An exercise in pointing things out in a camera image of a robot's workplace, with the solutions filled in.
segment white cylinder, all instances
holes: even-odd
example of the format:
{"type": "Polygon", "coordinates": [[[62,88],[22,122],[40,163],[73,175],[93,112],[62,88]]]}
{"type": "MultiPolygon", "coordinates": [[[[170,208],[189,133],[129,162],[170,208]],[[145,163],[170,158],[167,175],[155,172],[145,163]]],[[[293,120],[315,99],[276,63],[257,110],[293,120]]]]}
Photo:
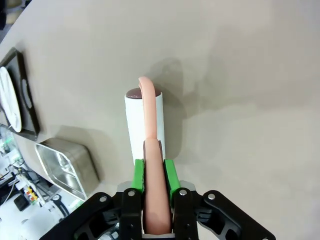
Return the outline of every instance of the white cylinder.
{"type": "MultiPolygon", "coordinates": [[[[126,121],[128,124],[129,137],[131,143],[131,151],[133,164],[136,159],[144,158],[144,141],[146,139],[145,120],[144,120],[144,104],[140,98],[124,97],[126,121]]],[[[163,94],[155,97],[156,103],[156,126],[157,138],[161,141],[162,157],[166,159],[165,147],[165,125],[164,125],[164,110],[163,110],[163,94]]]]}

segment white cable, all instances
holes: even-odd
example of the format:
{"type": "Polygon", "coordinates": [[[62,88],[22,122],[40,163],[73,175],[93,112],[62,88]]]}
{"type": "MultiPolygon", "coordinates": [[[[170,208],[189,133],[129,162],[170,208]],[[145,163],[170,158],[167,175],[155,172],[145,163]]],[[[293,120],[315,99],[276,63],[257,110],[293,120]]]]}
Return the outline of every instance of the white cable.
{"type": "Polygon", "coordinates": [[[10,195],[11,195],[11,193],[12,193],[12,191],[14,190],[14,187],[15,187],[15,185],[16,185],[16,180],[17,180],[17,177],[14,179],[14,183],[12,184],[11,191],[10,191],[9,195],[6,197],[6,199],[4,200],[4,202],[2,203],[2,205],[5,204],[6,201],[9,199],[9,197],[10,197],[10,195]]]}

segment plate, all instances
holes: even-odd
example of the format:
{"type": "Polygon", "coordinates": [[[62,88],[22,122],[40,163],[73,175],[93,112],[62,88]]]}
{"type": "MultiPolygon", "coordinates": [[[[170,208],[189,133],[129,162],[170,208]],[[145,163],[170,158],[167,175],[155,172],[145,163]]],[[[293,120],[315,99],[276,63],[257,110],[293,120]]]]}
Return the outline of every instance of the plate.
{"type": "Polygon", "coordinates": [[[22,120],[16,92],[11,77],[4,66],[0,68],[0,99],[9,124],[17,133],[21,132],[22,120]]]}

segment screw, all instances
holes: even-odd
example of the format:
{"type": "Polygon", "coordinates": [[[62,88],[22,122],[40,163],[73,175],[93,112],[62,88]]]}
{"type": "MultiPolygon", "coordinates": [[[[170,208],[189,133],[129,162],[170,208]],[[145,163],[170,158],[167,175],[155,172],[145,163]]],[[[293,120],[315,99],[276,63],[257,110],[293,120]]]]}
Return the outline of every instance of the screw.
{"type": "Polygon", "coordinates": [[[130,197],[132,197],[132,196],[135,195],[135,192],[134,192],[134,191],[129,191],[129,192],[128,192],[128,195],[129,195],[130,197]]]}
{"type": "Polygon", "coordinates": [[[208,195],[208,199],[210,199],[210,200],[214,200],[216,198],[216,196],[213,194],[213,193],[210,193],[209,195],[208,195]]]}
{"type": "Polygon", "coordinates": [[[187,195],[187,191],[184,190],[184,189],[182,189],[182,190],[179,191],[179,194],[180,194],[181,196],[185,196],[185,195],[187,195]]]}
{"type": "Polygon", "coordinates": [[[99,201],[103,203],[103,202],[107,201],[107,198],[105,196],[102,196],[102,197],[100,197],[99,201]]]}

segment brown lid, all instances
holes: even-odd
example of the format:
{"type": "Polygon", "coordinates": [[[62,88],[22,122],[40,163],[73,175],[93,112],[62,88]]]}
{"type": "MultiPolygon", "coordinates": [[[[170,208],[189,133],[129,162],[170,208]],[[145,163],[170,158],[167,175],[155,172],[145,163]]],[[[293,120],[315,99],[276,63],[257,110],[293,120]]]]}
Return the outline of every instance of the brown lid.
{"type": "MultiPolygon", "coordinates": [[[[155,90],[155,96],[158,97],[161,94],[161,91],[157,88],[155,90]]],[[[140,87],[129,90],[125,96],[129,99],[142,99],[141,89],[140,87]]]]}

